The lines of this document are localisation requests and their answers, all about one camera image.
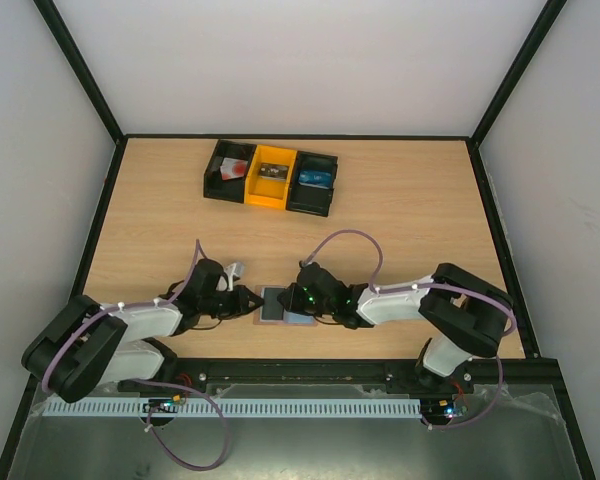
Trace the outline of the dark grey credit card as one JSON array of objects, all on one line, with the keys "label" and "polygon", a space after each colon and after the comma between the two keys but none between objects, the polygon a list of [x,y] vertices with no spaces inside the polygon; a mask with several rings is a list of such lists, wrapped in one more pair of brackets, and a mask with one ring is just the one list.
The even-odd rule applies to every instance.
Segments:
[{"label": "dark grey credit card", "polygon": [[278,296],[283,293],[284,287],[264,286],[261,290],[261,297],[264,301],[260,309],[260,320],[265,323],[281,322],[284,320],[284,307],[278,300]]}]

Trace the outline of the yellow middle bin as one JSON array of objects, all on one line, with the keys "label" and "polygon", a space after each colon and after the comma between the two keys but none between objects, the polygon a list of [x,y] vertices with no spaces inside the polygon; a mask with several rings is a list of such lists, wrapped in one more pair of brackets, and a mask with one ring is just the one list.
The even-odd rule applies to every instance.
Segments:
[{"label": "yellow middle bin", "polygon": [[298,151],[259,144],[246,177],[244,203],[285,210]]}]

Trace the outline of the black right bin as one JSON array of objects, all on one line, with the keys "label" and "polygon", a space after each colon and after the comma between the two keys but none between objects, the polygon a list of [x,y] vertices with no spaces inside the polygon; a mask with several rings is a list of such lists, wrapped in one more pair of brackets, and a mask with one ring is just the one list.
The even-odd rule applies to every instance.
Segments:
[{"label": "black right bin", "polygon": [[327,217],[333,199],[337,169],[337,156],[298,151],[286,209]]}]

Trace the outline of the black enclosure frame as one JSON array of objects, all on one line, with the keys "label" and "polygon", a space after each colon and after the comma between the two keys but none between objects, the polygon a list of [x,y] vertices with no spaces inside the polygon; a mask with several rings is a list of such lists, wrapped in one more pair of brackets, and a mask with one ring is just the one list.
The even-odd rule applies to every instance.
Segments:
[{"label": "black enclosure frame", "polygon": [[[558,19],[565,4],[565,0],[548,1],[545,3],[516,54],[515,59],[507,70],[494,97],[490,101],[484,115],[478,123],[475,132],[468,137],[462,137],[460,139],[461,142],[465,143],[468,149],[471,166],[477,182],[483,209],[486,213],[486,219],[495,246],[497,258],[504,275],[505,285],[516,303],[514,312],[518,318],[518,323],[522,328],[524,359],[549,358],[543,357],[540,353],[532,321],[513,263],[509,242],[506,238],[500,215],[496,210],[495,196],[490,181],[487,178],[486,169],[479,148],[486,139],[487,134],[506,105],[509,97],[514,92],[531,60],[542,45],[545,37],[550,32],[551,27]],[[122,156],[130,137],[120,128],[56,4],[52,1],[39,1],[37,2],[36,7],[115,144],[114,154],[110,162],[107,176],[104,181],[104,187],[96,208],[95,217],[91,224],[87,242],[72,287],[72,291],[78,293],[86,284],[87,273],[95,254],[95,248],[104,224],[105,214],[109,208],[115,182],[122,163]],[[566,422],[569,441],[580,475],[584,479],[592,479],[594,478],[595,473],[567,389],[561,392],[554,390],[554,392],[557,396],[558,407]]]}]

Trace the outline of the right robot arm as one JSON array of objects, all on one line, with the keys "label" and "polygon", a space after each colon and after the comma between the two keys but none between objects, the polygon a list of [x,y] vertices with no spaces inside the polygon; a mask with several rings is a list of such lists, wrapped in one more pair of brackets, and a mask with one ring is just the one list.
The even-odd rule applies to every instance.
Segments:
[{"label": "right robot arm", "polygon": [[349,329],[424,319],[439,332],[426,341],[415,367],[418,384],[435,392],[474,357],[497,356],[503,337],[517,328],[511,297],[451,263],[412,282],[345,285],[317,263],[303,266],[278,295],[288,312],[329,316]]}]

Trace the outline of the blue VIP card in bin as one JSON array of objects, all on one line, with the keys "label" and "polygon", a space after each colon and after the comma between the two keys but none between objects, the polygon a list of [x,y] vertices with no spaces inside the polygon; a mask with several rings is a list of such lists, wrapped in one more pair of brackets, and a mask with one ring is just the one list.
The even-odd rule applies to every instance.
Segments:
[{"label": "blue VIP card in bin", "polygon": [[301,170],[298,183],[313,188],[329,189],[332,186],[332,174],[325,171]]}]

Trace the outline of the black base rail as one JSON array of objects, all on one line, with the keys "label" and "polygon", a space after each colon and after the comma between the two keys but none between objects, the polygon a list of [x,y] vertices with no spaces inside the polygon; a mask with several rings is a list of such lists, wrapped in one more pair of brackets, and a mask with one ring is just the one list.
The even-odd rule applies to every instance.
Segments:
[{"label": "black base rail", "polygon": [[189,386],[203,392],[211,384],[361,384],[379,386],[389,394],[418,399],[449,397],[474,386],[550,385],[566,389],[554,359],[473,360],[440,379],[427,373],[419,360],[237,360],[167,358],[154,374],[124,373],[115,378],[120,392],[145,396]]}]

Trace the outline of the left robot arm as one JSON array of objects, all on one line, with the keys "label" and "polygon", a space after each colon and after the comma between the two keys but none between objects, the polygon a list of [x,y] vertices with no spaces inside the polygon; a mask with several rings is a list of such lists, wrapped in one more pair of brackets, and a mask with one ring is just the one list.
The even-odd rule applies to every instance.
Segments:
[{"label": "left robot arm", "polygon": [[145,302],[101,304],[76,295],[26,347],[21,364],[67,403],[102,384],[153,380],[175,358],[160,339],[194,329],[204,316],[232,320],[263,306],[261,296],[239,284],[242,269],[203,258]]}]

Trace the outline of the light blue credit card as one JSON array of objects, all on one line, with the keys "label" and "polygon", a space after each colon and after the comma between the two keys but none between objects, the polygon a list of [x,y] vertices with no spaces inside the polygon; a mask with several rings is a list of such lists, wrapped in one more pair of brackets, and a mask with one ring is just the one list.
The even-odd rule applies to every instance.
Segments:
[{"label": "light blue credit card", "polygon": [[296,326],[308,326],[314,325],[315,319],[311,315],[304,315],[295,312],[286,311],[283,316],[283,320],[288,325],[296,325]]}]

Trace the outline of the grey VIP card in bin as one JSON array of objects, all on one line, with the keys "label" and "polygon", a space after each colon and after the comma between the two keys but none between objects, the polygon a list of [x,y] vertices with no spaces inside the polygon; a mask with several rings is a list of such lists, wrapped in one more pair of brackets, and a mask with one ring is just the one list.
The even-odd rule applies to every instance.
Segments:
[{"label": "grey VIP card in bin", "polygon": [[268,180],[285,182],[289,174],[289,166],[273,163],[261,163],[258,176]]}]

